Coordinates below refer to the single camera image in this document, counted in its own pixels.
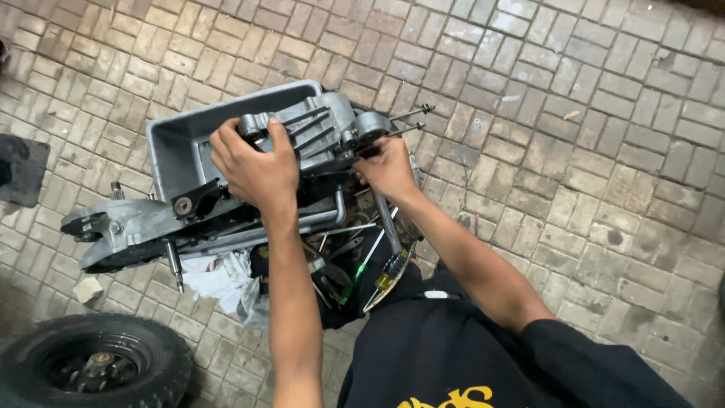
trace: brick paved floor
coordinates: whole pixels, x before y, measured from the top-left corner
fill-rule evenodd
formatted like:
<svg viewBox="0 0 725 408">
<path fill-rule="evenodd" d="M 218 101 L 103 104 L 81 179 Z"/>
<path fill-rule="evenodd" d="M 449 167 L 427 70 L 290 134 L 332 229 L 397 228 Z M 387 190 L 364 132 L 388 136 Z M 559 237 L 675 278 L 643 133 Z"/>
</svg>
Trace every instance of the brick paved floor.
<svg viewBox="0 0 725 408">
<path fill-rule="evenodd" d="M 1 207 L 4 330 L 153 317 L 196 350 L 190 392 L 269 407 L 261 332 L 179 296 L 163 264 L 99 276 L 85 308 L 71 288 L 86 247 L 58 229 L 111 181 L 152 191 L 149 120 L 312 78 L 377 110 L 436 104 L 406 136 L 426 194 L 469 229 L 478 216 L 559 318 L 721 406 L 720 21 L 654 0 L 0 0 L 0 37 L 14 44 L 0 131 L 51 145 L 41 204 Z M 429 273 L 436 254 L 419 248 Z M 362 324 L 326 333 L 328 407 Z"/>
</svg>

